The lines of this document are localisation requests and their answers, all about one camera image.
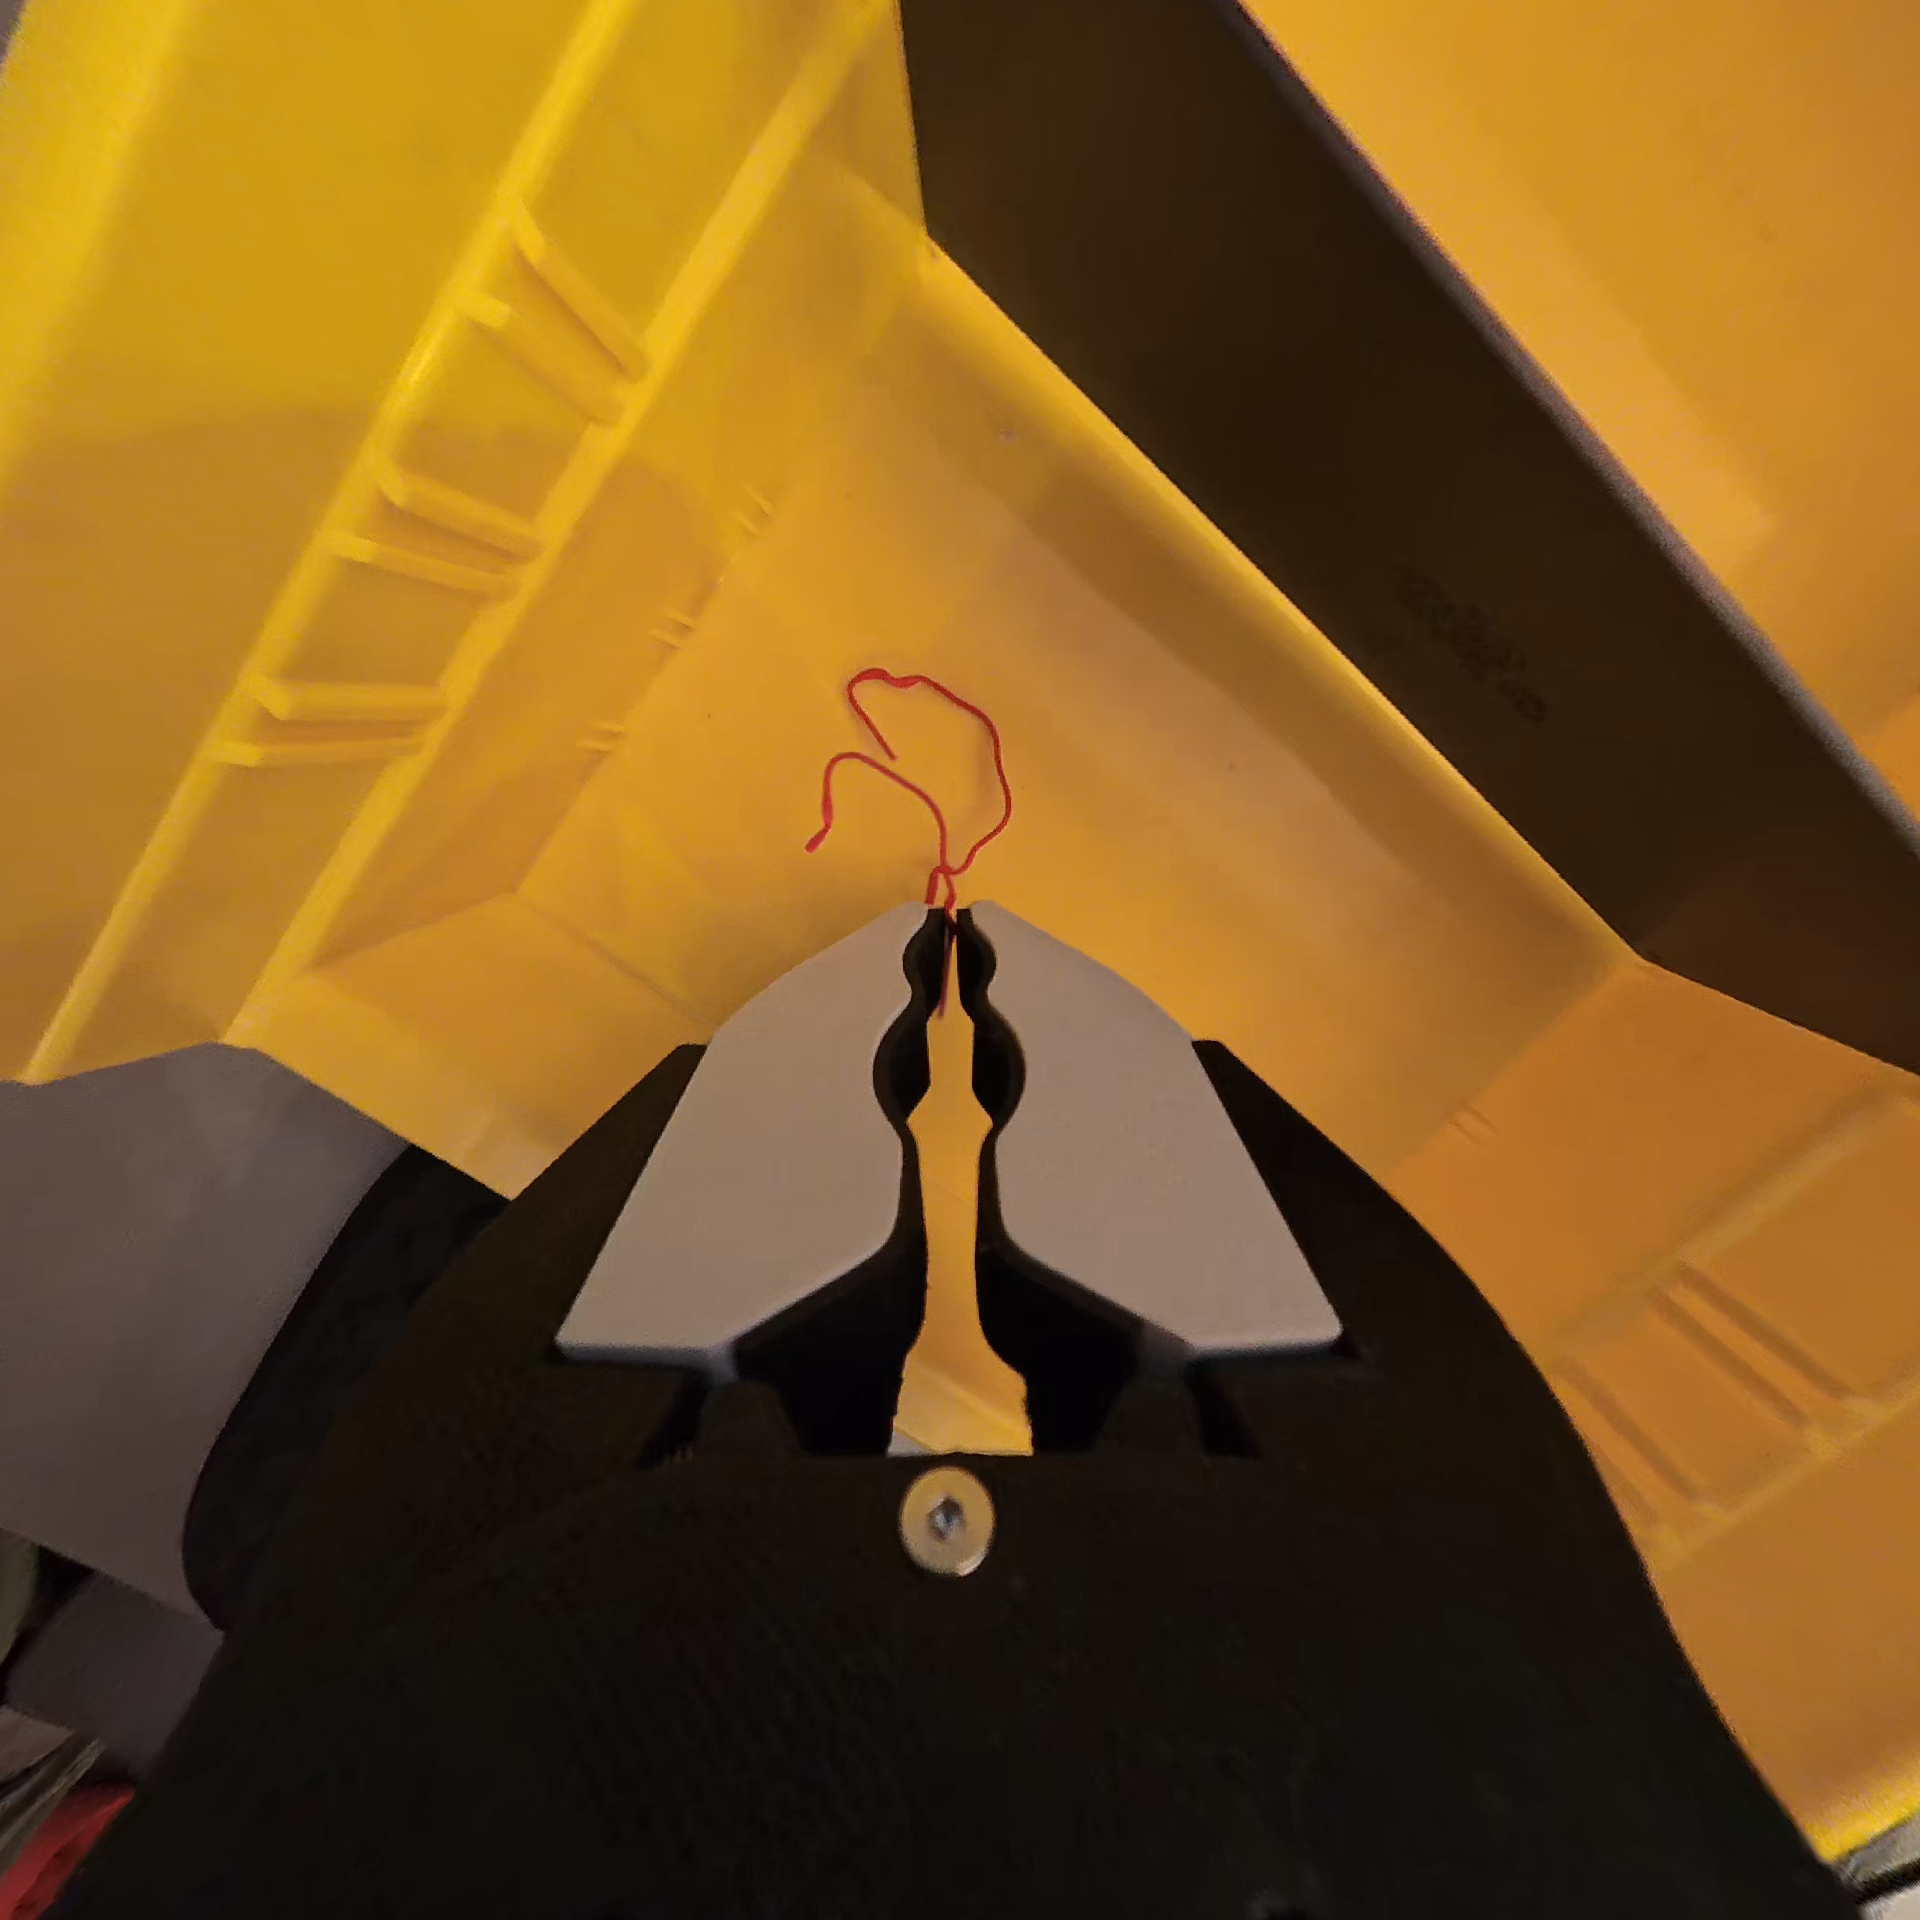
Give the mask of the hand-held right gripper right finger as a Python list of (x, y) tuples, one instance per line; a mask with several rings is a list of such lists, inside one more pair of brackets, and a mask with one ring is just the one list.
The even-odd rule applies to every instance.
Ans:
[(981, 1144), (975, 1300), (1034, 1445), (1137, 1380), (1339, 1351), (1343, 1325), (1189, 1031), (1009, 908), (956, 925)]

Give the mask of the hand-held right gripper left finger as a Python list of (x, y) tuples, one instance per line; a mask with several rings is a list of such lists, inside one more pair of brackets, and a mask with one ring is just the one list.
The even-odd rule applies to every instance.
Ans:
[(561, 1325), (568, 1361), (769, 1387), (803, 1445), (895, 1441), (949, 935), (938, 908), (886, 910), (715, 1033)]

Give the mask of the red twist tie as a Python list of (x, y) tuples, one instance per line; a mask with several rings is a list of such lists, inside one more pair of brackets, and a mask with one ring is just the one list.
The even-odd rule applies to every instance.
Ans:
[[(925, 786), (925, 783), (900, 773), (900, 752), (895, 749), (892, 741), (868, 707), (867, 697), (875, 689), (900, 697), (926, 692), (949, 709), (970, 718), (983, 732), (993, 784), (999, 798), (999, 813), (984, 827), (984, 831), (967, 843), (964, 849), (960, 849), (954, 838), (947, 806)], [(846, 769), (859, 769), (875, 775), (878, 781), (900, 790), (925, 808), (934, 833), (933, 861), (925, 876), (925, 908), (928, 912), (936, 912), (943, 925), (943, 958), (938, 967), (933, 1014), (934, 1018), (944, 1018), (949, 1014), (949, 979), (958, 940), (963, 882), (973, 874), (988, 849), (993, 849), (1013, 829), (1017, 816), (1017, 794), (1007, 764), (1005, 735), (999, 729), (997, 718), (986, 709), (940, 678), (921, 671), (900, 672), (884, 665), (868, 665), (856, 668), (846, 678), (843, 697), (854, 723), (863, 729), (868, 745), (865, 749), (843, 749), (827, 759), (819, 789), (819, 825), (805, 841), (803, 851), (806, 854), (822, 852), (829, 837), (834, 833), (838, 822), (836, 781)]]

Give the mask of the yellow plastic bin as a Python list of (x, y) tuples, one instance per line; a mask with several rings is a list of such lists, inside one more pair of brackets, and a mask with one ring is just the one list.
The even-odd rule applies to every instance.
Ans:
[[(5, 1083), (277, 1058), (512, 1191), (921, 894), (856, 668), (995, 714), (964, 898), (1228, 1043), (1484, 1282), (1811, 1834), (1916, 1812), (1916, 1071), (1643, 960), (933, 236), (902, 5), (23, 5)], [(1461, 91), (1334, 117), (1728, 564), (1770, 525)]]

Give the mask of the black bin divider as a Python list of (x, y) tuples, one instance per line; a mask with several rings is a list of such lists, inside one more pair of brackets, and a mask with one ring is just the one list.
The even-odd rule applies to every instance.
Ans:
[(902, 5), (933, 241), (1644, 963), (1919, 1067), (1916, 825), (1244, 5)]

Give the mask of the red fabric item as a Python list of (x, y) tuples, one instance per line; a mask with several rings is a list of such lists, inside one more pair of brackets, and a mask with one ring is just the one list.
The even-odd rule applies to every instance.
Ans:
[(93, 1784), (54, 1806), (5, 1868), (2, 1919), (45, 1917), (133, 1794), (130, 1784)]

